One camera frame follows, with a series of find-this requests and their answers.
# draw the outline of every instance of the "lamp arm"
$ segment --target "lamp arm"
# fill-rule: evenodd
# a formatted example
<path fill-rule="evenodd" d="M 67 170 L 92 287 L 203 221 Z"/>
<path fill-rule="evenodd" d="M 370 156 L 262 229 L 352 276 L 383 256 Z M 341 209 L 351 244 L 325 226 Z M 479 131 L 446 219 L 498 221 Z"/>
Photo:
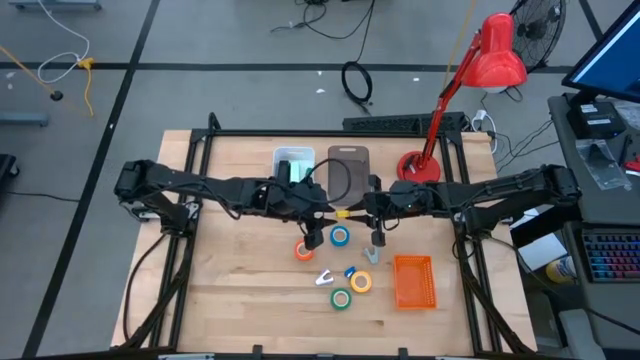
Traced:
<path fill-rule="evenodd" d="M 471 46 L 469 46 L 469 50 L 467 50 L 467 53 L 464 55 L 464 58 L 458 67 L 458 71 L 456 71 L 453 79 L 451 79 L 447 87 L 445 87 L 440 93 L 440 97 L 438 97 L 438 104 L 436 105 L 436 110 L 433 112 L 433 117 L 431 118 L 431 126 L 429 127 L 427 141 L 424 144 L 424 149 L 422 150 L 422 155 L 418 162 L 418 166 L 420 168 L 426 166 L 427 161 L 431 156 L 433 156 L 433 149 L 436 144 L 436 135 L 438 134 L 440 122 L 442 121 L 442 115 L 447 110 L 447 105 L 449 105 L 451 98 L 453 98 L 456 92 L 458 92 L 458 89 L 460 89 L 460 86 L 462 86 L 462 78 L 467 72 L 467 69 L 469 68 L 469 65 L 471 65 L 471 62 L 475 58 L 478 50 L 480 50 L 480 31 L 475 33 L 473 40 L 471 41 Z"/>

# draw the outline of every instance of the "tape roll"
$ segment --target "tape roll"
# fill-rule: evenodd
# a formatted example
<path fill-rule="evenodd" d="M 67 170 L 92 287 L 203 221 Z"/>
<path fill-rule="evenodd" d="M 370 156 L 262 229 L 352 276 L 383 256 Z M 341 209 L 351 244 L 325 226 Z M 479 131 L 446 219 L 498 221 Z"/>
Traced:
<path fill-rule="evenodd" d="M 338 298 L 340 297 L 340 295 L 344 296 L 346 300 L 339 301 Z M 339 311 L 345 310 L 349 306 L 351 306 L 351 294 L 349 294 L 349 291 L 347 291 L 347 289 L 338 288 L 331 292 L 330 301 L 331 306 L 333 306 L 334 309 Z"/>
<path fill-rule="evenodd" d="M 364 278 L 367 283 L 364 286 L 358 286 L 358 284 L 356 284 L 358 278 Z M 355 274 L 351 275 L 351 288 L 353 291 L 357 293 L 365 293 L 371 289 L 371 286 L 373 286 L 373 282 L 371 281 L 371 275 L 369 275 L 368 272 L 356 271 Z"/>
<path fill-rule="evenodd" d="M 336 239 L 336 235 L 342 234 L 343 239 Z M 334 226 L 330 233 L 331 243 L 335 246 L 345 246 L 349 242 L 349 230 L 344 226 Z"/>
<path fill-rule="evenodd" d="M 293 252 L 296 256 L 296 258 L 300 261 L 308 261 L 311 260 L 311 258 L 313 258 L 313 251 L 309 251 L 307 253 L 302 253 L 302 250 L 304 249 L 304 240 L 300 239 L 298 240 L 298 242 L 296 243 L 296 247 L 293 248 Z"/>

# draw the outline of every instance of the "wooden tabletop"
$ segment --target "wooden tabletop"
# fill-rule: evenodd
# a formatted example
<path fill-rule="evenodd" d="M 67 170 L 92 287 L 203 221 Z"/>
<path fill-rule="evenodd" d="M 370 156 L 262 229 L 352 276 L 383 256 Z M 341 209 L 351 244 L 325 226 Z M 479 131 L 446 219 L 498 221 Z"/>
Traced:
<path fill-rule="evenodd" d="M 189 134 L 167 131 L 158 162 L 182 169 Z M 489 138 L 472 133 L 463 134 L 463 140 L 471 181 L 495 178 Z M 396 180 L 398 159 L 408 151 L 421 149 L 423 144 L 424 140 L 397 138 L 216 137 L 208 176 L 270 176 L 273 150 L 280 146 L 313 147 L 318 162 L 327 157 L 330 146 L 361 145 L 369 149 L 371 173 L 382 179 L 383 189 L 388 189 Z M 440 160 L 439 147 L 436 149 L 434 156 Z M 453 147 L 450 154 L 455 179 L 460 181 Z M 319 168 L 315 179 L 326 189 L 327 167 Z M 351 232 L 347 246 L 331 245 L 330 228 L 325 229 L 325 244 L 316 249 L 311 261 L 301 262 L 293 255 L 294 244 L 301 238 L 295 224 L 250 216 L 234 221 L 211 201 L 205 201 L 200 216 L 179 351 L 246 353 L 254 344 L 262 344 L 265 353 L 393 355 L 399 347 L 406 347 L 411 355 L 472 354 L 460 270 L 451 254 L 454 235 L 449 220 L 427 216 L 402 220 L 398 228 L 386 233 L 387 245 L 381 251 L 380 263 L 372 265 L 362 254 L 365 247 L 371 246 L 371 230 L 355 222 L 340 223 Z M 499 225 L 493 235 L 511 242 L 506 226 Z M 141 226 L 132 265 L 158 237 L 157 222 Z M 145 260 L 136 276 L 130 332 L 155 304 L 167 244 L 165 241 Z M 485 241 L 483 247 L 496 307 L 522 341 L 535 349 L 515 254 L 495 242 Z M 396 309 L 396 254 L 431 256 L 437 309 Z M 342 275 L 350 266 L 369 272 L 373 288 L 365 294 L 351 291 L 351 307 L 338 312 L 331 307 L 329 294 L 337 287 L 350 289 Z M 314 280 L 325 268 L 334 273 L 335 282 L 318 287 Z M 486 318 L 477 301 L 476 304 L 483 347 L 489 350 Z M 172 315 L 170 305 L 164 343 Z M 124 340 L 121 321 L 122 311 L 114 331 L 114 345 Z"/>

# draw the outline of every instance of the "blue screen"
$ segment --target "blue screen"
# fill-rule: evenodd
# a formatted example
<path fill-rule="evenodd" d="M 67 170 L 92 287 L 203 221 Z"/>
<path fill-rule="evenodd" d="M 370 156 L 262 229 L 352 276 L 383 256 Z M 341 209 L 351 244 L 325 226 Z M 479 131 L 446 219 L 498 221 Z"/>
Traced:
<path fill-rule="evenodd" d="M 640 7 L 602 42 L 571 80 L 640 99 Z"/>

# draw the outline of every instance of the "white cable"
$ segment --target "white cable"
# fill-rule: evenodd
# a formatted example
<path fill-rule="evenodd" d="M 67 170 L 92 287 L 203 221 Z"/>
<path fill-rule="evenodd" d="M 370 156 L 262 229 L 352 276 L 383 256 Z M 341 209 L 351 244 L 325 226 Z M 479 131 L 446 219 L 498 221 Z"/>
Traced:
<path fill-rule="evenodd" d="M 497 133 L 498 130 L 496 129 L 496 123 L 493 121 L 493 118 L 491 117 L 491 115 L 489 115 L 489 113 L 486 112 L 486 110 L 482 110 L 482 109 L 478 110 L 476 112 L 476 116 L 474 116 L 473 119 L 471 120 L 471 128 L 473 129 L 473 131 L 475 132 L 482 131 L 482 121 L 484 121 L 485 118 L 489 119 L 493 133 L 494 134 Z M 479 128 L 476 128 L 476 125 L 475 125 L 476 121 L 480 121 Z M 496 150 L 498 150 L 498 141 L 496 139 L 493 139 L 493 146 L 491 148 L 491 153 L 495 154 Z"/>
<path fill-rule="evenodd" d="M 58 54 L 48 60 L 45 60 L 42 64 L 40 64 L 40 66 L 38 66 L 38 79 L 40 79 L 40 81 L 42 81 L 45 84 L 53 84 L 54 82 L 59 81 L 60 79 L 62 79 L 63 77 L 67 76 L 67 74 L 69 74 L 71 72 L 71 70 L 73 70 L 74 67 L 76 67 L 76 65 L 84 60 L 85 57 L 87 57 L 87 54 L 89 53 L 89 46 L 91 45 L 91 42 L 89 41 L 89 39 L 87 39 L 86 37 L 82 36 L 81 34 L 78 34 L 77 32 L 69 29 L 68 27 L 62 25 L 60 22 L 58 22 L 58 20 L 56 20 L 51 13 L 49 12 L 49 10 L 47 10 L 46 7 L 44 7 L 44 4 L 42 4 L 42 0 L 38 0 L 38 4 L 40 4 L 40 6 L 42 7 L 42 10 L 44 10 L 44 13 L 47 14 L 47 16 L 49 17 L 49 19 L 51 19 L 54 23 L 56 23 L 56 25 L 60 26 L 61 28 L 65 29 L 66 31 L 70 32 L 71 34 L 81 38 L 82 40 L 84 40 L 87 43 L 87 49 L 84 51 L 84 54 L 82 56 L 78 55 L 77 53 L 74 53 L 72 51 L 67 51 L 67 52 L 63 52 L 61 54 Z M 57 78 L 53 79 L 53 80 L 45 80 L 42 78 L 42 75 L 40 74 L 40 72 L 42 71 L 42 68 L 49 64 L 50 62 L 52 62 L 53 60 L 56 60 L 60 57 L 63 56 L 68 56 L 68 55 L 72 55 L 75 56 L 76 58 L 76 62 L 71 65 L 71 67 L 69 69 L 67 69 L 67 71 L 65 71 L 62 75 L 58 76 Z"/>

